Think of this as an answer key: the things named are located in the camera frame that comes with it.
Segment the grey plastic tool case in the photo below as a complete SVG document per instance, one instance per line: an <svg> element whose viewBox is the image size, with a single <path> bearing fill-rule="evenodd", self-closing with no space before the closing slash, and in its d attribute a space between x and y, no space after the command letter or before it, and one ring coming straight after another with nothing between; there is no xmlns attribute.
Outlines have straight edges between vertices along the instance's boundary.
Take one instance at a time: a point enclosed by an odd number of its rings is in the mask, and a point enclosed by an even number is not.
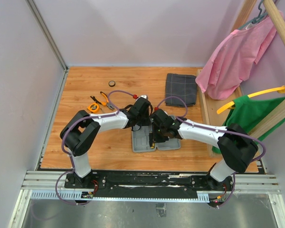
<svg viewBox="0 0 285 228"><path fill-rule="evenodd" d="M135 153L178 150L180 148L180 140L163 136L149 117L132 127L132 150Z"/></svg>

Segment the flathead screwdriver black yellow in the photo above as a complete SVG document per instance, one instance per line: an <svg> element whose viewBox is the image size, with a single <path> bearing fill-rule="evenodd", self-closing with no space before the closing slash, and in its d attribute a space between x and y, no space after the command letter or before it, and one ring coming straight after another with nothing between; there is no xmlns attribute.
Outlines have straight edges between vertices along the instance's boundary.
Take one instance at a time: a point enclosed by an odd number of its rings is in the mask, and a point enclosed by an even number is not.
<svg viewBox="0 0 285 228"><path fill-rule="evenodd" d="M149 133L149 146L152 149L155 147L154 133Z"/></svg>

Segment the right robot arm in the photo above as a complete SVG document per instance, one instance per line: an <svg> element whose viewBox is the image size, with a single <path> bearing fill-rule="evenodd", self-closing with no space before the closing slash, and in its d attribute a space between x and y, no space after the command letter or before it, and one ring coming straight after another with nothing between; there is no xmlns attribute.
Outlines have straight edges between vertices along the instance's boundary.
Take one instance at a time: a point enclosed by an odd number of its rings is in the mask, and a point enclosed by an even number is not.
<svg viewBox="0 0 285 228"><path fill-rule="evenodd" d="M173 118L162 109L155 110L150 119L164 137L195 140L220 150L222 160L210 168L205 179L211 190L220 190L223 184L230 189L231 176L244 173L256 158L258 145L236 123L228 127L200 124L184 117Z"/></svg>

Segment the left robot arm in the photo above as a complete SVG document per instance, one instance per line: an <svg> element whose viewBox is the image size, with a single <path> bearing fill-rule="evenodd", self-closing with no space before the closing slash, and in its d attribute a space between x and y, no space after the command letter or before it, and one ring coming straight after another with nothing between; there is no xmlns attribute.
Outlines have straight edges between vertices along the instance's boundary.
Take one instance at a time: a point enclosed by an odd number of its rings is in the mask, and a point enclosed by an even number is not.
<svg viewBox="0 0 285 228"><path fill-rule="evenodd" d="M70 157L70 177L76 185L87 188L92 183L92 169L87 153L98 133L115 129L132 128L149 118L151 103L142 95L128 109L123 108L109 114L88 114L78 111L60 133L61 148Z"/></svg>

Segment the orange black pliers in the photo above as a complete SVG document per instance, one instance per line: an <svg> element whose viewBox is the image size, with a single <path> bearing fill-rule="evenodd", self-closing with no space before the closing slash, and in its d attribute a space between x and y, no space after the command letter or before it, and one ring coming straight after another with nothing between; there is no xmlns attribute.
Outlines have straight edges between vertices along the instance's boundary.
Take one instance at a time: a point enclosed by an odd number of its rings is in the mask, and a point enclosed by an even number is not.
<svg viewBox="0 0 285 228"><path fill-rule="evenodd" d="M90 98L97 104L97 105L102 105L110 110L114 110L115 108L113 107L112 103L109 101L108 96L106 93L100 91L100 94L105 98L104 102L99 101L95 96L90 96Z"/></svg>

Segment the dark grey checked cloth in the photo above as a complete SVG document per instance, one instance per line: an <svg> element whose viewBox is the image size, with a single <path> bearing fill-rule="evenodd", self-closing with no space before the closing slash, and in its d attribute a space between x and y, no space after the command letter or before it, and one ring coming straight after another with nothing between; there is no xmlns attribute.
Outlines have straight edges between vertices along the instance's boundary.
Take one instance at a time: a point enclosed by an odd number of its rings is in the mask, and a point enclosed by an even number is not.
<svg viewBox="0 0 285 228"><path fill-rule="evenodd" d="M194 106L197 100L197 83L194 75L180 75L168 73L165 85L165 97L173 96L165 100L167 106L187 107Z"/></svg>

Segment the yellow tape measure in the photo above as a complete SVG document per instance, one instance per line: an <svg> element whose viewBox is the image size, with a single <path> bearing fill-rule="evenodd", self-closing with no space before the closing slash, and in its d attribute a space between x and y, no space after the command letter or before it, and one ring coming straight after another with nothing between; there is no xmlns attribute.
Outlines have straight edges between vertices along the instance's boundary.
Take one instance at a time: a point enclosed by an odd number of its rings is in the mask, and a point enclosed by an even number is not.
<svg viewBox="0 0 285 228"><path fill-rule="evenodd" d="M87 109L88 109L91 113L95 114L95 113L98 113L98 112L100 111L100 106L99 106L99 104L97 104L97 103L92 103L92 104L90 104L90 105L87 107Z"/></svg>

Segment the wooden clothes rack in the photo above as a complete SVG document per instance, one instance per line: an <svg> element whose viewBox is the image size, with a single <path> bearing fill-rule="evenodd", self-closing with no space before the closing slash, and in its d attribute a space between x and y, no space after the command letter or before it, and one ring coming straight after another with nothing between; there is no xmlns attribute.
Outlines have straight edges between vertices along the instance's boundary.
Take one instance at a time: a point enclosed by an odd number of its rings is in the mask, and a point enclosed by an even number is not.
<svg viewBox="0 0 285 228"><path fill-rule="evenodd" d="M241 10L237 16L237 19L231 30L235 30L236 26L242 26L247 21L251 14L252 9L256 4L255 0L244 1ZM272 0L265 0L264 7L269 12L269 17L273 20L273 24L277 29L277 32L285 46L285 21L282 16L278 15L278 9ZM201 106L202 119L205 124L217 125L222 123L227 117L224 114L222 117L219 116L226 109L221 107L220 110L215 110L219 105L223 104L223 101L213 100L207 94L202 93L200 89L198 90L199 102ZM265 133L279 121L285 117L285 100L277 106L271 113L269 113L260 123L256 125L250 132L252 137L259 137L261 134Z"/></svg>

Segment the green shirt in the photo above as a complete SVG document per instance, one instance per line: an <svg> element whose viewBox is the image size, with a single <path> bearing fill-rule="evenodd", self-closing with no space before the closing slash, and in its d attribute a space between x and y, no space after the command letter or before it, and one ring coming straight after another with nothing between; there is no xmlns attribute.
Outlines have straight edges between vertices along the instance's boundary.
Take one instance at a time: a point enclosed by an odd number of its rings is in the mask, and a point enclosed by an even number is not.
<svg viewBox="0 0 285 228"><path fill-rule="evenodd" d="M247 95L238 97L223 125L238 124L248 133L284 100L285 97L267 100L253 100Z"/></svg>

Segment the pink shirt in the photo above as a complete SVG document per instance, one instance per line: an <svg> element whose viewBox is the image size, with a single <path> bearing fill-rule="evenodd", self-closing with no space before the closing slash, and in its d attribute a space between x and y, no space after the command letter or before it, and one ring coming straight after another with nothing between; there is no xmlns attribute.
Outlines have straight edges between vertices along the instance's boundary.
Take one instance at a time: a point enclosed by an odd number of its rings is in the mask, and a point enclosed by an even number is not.
<svg viewBox="0 0 285 228"><path fill-rule="evenodd" d="M249 79L253 65L270 46L276 28L270 17L245 30L234 30L214 50L196 83L202 93L214 100L225 100Z"/></svg>

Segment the yellow clothes hanger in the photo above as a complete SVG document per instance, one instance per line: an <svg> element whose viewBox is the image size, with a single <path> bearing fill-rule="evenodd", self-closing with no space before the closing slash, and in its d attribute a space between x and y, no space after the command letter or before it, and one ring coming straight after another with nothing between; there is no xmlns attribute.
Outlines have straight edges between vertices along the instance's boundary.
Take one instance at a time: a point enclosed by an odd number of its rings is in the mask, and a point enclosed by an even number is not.
<svg viewBox="0 0 285 228"><path fill-rule="evenodd" d="M278 92L280 94L285 94L285 86L280 86L280 87L274 87L274 88L270 88L270 89L266 89L266 90L261 90L261 91L255 92L255 93L248 94L247 96L249 98L252 98L252 97L259 96L259 95L268 94L268 93L271 93L271 92ZM229 103L221 106L217 110L217 114L221 114L222 112L224 112L227 109L234 109L234 107L233 107L234 105L235 105L235 102L234 101L230 101Z"/></svg>

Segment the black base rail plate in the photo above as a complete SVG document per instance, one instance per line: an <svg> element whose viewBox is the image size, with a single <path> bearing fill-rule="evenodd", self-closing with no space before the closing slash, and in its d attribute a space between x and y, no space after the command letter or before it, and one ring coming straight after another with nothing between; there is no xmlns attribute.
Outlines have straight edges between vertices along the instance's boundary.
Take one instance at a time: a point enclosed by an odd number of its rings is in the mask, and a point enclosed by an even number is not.
<svg viewBox="0 0 285 228"><path fill-rule="evenodd" d="M65 188L88 190L98 184L96 196L135 199L189 199L198 191L225 192L232 190L232 178L217 182L209 174L152 171L91 171L80 178L69 173Z"/></svg>

